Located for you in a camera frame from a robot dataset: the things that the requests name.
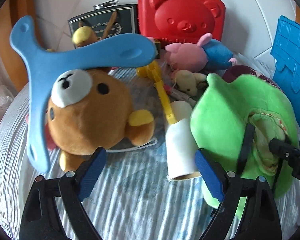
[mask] green plush toy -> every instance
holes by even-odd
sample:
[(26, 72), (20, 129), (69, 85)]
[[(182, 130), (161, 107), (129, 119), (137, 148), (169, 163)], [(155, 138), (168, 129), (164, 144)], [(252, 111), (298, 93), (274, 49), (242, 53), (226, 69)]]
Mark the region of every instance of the green plush toy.
[[(209, 74), (207, 90), (193, 110), (190, 126), (199, 148), (207, 149), (214, 161), (225, 171), (236, 171), (247, 122), (255, 129), (252, 152), (249, 154), (242, 178), (266, 177), (270, 187), (279, 159), (268, 147), (271, 139), (285, 140), (299, 148), (296, 119), (288, 98), (277, 88), (251, 75), (241, 75), (232, 83), (220, 76)], [(276, 182), (275, 197), (287, 192), (292, 183), (292, 168), (286, 161)], [(203, 184), (203, 197), (208, 205), (218, 208)], [(246, 198), (241, 198), (236, 215), (241, 218)]]

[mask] toilet paper roll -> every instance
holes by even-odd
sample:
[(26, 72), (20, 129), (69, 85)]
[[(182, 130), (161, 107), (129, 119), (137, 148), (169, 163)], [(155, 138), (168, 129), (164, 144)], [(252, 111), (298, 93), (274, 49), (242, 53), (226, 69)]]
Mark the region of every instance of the toilet paper roll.
[(193, 179), (200, 176), (194, 163), (198, 146), (190, 130), (192, 108), (185, 101), (174, 101), (171, 107), (177, 123), (166, 122), (166, 146), (168, 178), (170, 180)]

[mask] transparent plastic bag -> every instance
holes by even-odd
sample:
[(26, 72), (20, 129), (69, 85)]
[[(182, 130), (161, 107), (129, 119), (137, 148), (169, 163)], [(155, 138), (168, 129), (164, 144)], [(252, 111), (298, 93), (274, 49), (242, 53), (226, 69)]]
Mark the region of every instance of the transparent plastic bag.
[(14, 96), (7, 86), (0, 86), (0, 116), (3, 117), (8, 107), (14, 100)]

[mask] blue plastic crate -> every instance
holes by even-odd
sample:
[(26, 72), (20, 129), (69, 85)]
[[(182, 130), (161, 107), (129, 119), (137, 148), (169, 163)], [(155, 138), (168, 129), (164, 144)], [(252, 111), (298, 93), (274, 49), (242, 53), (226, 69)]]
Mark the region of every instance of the blue plastic crate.
[(300, 126), (300, 24), (279, 18), (271, 55), (277, 60), (273, 80), (289, 98)]

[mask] red suitcase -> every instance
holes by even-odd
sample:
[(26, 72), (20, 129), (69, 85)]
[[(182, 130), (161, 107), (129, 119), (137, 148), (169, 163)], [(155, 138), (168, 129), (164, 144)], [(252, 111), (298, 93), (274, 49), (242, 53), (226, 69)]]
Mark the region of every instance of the red suitcase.
[(221, 40), (226, 7), (221, 0), (138, 0), (140, 33), (170, 43), (197, 43), (212, 33)]

